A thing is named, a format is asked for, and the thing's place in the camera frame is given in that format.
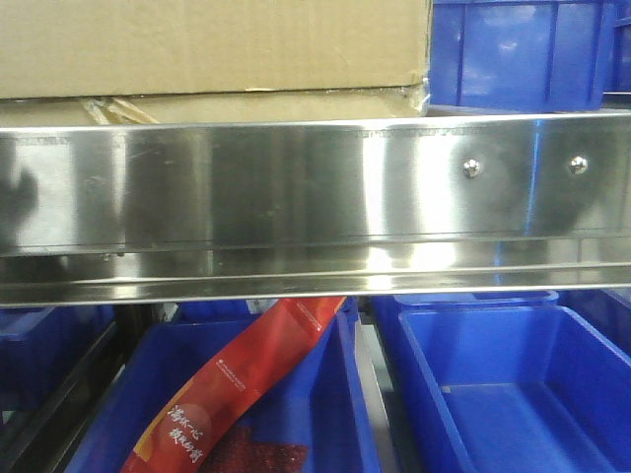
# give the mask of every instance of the blue plastic bin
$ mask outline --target blue plastic bin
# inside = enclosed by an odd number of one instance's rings
[[[396,356],[401,337],[400,324],[396,318],[406,310],[556,305],[558,300],[559,295],[555,291],[402,294],[371,298],[382,342],[392,357]]]
[[[560,302],[631,356],[631,302],[601,290],[564,291]]]
[[[245,299],[180,303],[177,306],[177,320],[181,322],[236,320],[251,318],[263,312],[257,305],[248,304]]]
[[[0,310],[0,410],[38,407],[112,318],[111,306]]]
[[[621,8],[624,17],[615,22],[615,46],[611,68],[610,91],[631,91],[631,7]]]
[[[395,374],[428,473],[631,471],[631,359],[569,308],[398,319]]]
[[[431,102],[599,108],[614,20],[612,0],[435,0]]]
[[[248,319],[261,315],[275,300],[225,300],[203,301],[178,304],[176,319],[180,322],[219,322],[226,320]],[[347,313],[354,322],[357,320],[357,298],[347,298],[340,309]]]
[[[68,473],[118,472],[144,429],[207,360],[251,321],[163,324],[143,340],[85,435]],[[378,472],[343,315],[314,350],[240,419],[258,441],[307,445],[304,472]]]

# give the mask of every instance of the shelving rack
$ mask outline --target shelving rack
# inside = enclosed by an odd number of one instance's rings
[[[628,111],[431,114],[0,129],[0,305],[631,285]]]

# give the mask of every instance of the screw head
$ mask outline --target screw head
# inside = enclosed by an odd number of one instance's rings
[[[482,165],[477,160],[468,160],[462,165],[462,171],[464,175],[472,179],[482,172]]]
[[[577,156],[572,158],[572,161],[570,161],[570,172],[572,174],[582,174],[583,172],[588,170],[589,166],[590,163],[588,162],[588,160],[586,160],[582,156]]]

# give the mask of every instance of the cardboard box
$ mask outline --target cardboard box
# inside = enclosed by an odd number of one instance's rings
[[[311,121],[419,116],[420,91],[198,94],[131,99],[160,123]],[[87,126],[95,120],[75,99],[0,102],[0,127]]]
[[[0,98],[406,86],[429,0],[2,0]]]

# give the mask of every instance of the red packaging bag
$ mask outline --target red packaging bag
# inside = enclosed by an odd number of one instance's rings
[[[345,298],[281,299],[204,365],[137,441],[122,473],[192,473],[316,345]]]

